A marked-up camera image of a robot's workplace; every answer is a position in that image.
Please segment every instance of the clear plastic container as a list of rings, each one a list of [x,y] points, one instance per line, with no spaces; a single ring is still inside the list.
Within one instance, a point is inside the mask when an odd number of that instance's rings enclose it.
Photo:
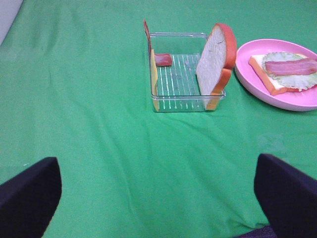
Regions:
[[[172,66],[156,66],[148,44],[151,98],[155,112],[211,112],[226,94],[201,95],[196,66],[208,36],[205,33],[150,33],[156,54],[169,53]]]

